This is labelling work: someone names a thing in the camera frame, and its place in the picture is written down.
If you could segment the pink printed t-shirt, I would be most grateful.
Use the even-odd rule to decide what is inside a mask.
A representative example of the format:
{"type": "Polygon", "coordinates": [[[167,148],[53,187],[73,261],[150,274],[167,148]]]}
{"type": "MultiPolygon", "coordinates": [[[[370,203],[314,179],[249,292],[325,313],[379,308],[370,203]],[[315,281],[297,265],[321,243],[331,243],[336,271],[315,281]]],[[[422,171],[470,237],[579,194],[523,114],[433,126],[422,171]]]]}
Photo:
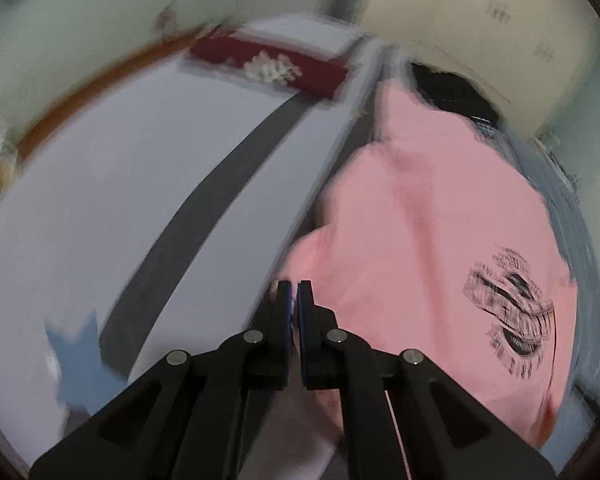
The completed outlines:
{"type": "Polygon", "coordinates": [[[533,446],[567,388],[577,284],[544,198],[462,116],[378,87],[374,142],[321,198],[279,275],[372,347],[426,354],[533,446]]]}

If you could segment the maroon folded garment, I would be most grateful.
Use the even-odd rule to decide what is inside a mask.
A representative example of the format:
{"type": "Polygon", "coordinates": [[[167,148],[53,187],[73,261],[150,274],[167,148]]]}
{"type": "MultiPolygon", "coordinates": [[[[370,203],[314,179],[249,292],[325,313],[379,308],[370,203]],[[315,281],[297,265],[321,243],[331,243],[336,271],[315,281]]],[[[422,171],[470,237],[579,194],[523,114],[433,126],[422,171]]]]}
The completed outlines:
{"type": "Polygon", "coordinates": [[[196,62],[234,70],[260,84],[293,88],[318,100],[335,99],[349,75],[342,56],[322,58],[286,44],[226,32],[210,32],[197,39],[188,56],[196,62]]]}

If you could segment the black garment with white logo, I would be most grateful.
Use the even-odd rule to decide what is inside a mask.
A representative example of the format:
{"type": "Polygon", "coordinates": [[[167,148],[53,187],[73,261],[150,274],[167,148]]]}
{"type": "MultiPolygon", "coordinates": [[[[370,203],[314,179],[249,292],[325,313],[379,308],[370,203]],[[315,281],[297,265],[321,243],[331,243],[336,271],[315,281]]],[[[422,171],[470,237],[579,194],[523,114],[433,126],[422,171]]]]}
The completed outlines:
{"type": "Polygon", "coordinates": [[[469,80],[425,64],[413,63],[411,68],[417,92],[427,103],[473,122],[500,126],[498,110],[469,80]]]}

